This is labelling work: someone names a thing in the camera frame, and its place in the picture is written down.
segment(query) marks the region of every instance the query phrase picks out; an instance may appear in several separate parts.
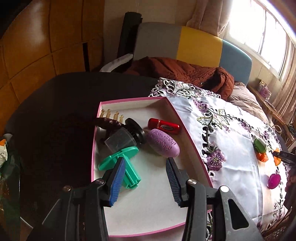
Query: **beige curtain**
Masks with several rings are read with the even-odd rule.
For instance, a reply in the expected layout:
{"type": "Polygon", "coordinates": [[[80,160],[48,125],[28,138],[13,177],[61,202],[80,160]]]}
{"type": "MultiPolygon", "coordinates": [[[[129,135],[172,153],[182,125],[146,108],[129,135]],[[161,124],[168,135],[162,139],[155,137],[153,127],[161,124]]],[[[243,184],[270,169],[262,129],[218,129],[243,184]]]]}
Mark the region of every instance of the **beige curtain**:
{"type": "Polygon", "coordinates": [[[283,74],[280,78],[283,85],[273,101],[273,105],[286,124],[290,122],[296,107],[296,48],[288,37],[287,39],[283,74]]]}
{"type": "Polygon", "coordinates": [[[186,26],[218,36],[229,22],[233,0],[197,0],[186,26]]]}

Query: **red lighter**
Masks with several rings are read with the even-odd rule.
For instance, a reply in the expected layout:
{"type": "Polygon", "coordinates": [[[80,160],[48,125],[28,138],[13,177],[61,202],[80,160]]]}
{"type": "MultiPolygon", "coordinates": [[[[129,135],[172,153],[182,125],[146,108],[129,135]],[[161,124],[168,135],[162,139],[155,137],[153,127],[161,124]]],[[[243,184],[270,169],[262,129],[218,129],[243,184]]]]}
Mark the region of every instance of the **red lighter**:
{"type": "Polygon", "coordinates": [[[164,120],[150,118],[148,121],[149,129],[159,129],[168,134],[178,134],[181,130],[180,126],[164,120]]]}

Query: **orange toy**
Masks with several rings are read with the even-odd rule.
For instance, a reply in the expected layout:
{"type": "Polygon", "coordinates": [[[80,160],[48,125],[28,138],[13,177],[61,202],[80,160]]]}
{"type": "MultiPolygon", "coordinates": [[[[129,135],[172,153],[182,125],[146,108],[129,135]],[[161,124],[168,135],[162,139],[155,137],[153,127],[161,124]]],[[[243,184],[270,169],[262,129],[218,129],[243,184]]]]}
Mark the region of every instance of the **orange toy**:
{"type": "Polygon", "coordinates": [[[280,163],[281,163],[281,159],[274,156],[274,164],[278,166],[280,163]]]}
{"type": "Polygon", "coordinates": [[[260,153],[256,152],[256,157],[261,162],[267,162],[268,161],[268,156],[266,155],[266,153],[260,154],[260,153]]]}

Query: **purple flower embroidery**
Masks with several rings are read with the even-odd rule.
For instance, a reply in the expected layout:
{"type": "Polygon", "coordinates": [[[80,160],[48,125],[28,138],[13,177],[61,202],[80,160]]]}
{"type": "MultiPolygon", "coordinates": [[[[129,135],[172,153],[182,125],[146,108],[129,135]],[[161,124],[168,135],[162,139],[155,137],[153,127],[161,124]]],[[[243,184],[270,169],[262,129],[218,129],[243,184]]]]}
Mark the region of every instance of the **purple flower embroidery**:
{"type": "Polygon", "coordinates": [[[242,125],[242,127],[247,130],[249,133],[252,132],[251,128],[247,125],[247,123],[245,121],[240,121],[240,124],[242,125]]]}
{"type": "Polygon", "coordinates": [[[207,112],[209,108],[208,104],[204,103],[203,101],[198,101],[196,99],[193,99],[193,102],[201,113],[207,112]]]}
{"type": "Polygon", "coordinates": [[[277,135],[274,135],[274,138],[276,139],[276,142],[279,144],[279,139],[277,138],[277,135]]]}
{"type": "Polygon", "coordinates": [[[225,162],[225,156],[220,149],[216,149],[207,156],[207,167],[210,171],[219,171],[222,167],[222,162],[225,162]]]}
{"type": "Polygon", "coordinates": [[[269,139],[269,133],[267,131],[263,132],[263,137],[265,140],[269,139]]]}

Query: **pink tray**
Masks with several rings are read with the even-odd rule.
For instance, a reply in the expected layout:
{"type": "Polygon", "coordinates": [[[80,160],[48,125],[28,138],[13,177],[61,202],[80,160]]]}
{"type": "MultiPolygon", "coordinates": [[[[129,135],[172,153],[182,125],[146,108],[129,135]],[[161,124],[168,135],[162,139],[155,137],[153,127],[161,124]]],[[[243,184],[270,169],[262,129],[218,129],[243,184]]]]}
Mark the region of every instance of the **pink tray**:
{"type": "MultiPolygon", "coordinates": [[[[190,135],[180,117],[166,97],[145,97],[101,102],[97,116],[104,109],[116,111],[126,118],[133,118],[142,128],[147,127],[150,118],[178,123],[182,130],[172,137],[179,144],[180,155],[175,158],[180,169],[186,169],[191,178],[212,187],[207,170],[190,135]]],[[[98,163],[107,155],[106,147],[99,141],[104,130],[95,128],[92,150],[91,180],[102,177],[98,163]]],[[[179,227],[186,219],[186,208],[179,208],[174,202],[165,171],[166,158],[156,154],[148,144],[139,149],[131,159],[142,181],[136,189],[122,188],[112,208],[105,208],[108,233],[114,237],[132,237],[155,234],[179,227]]]]}

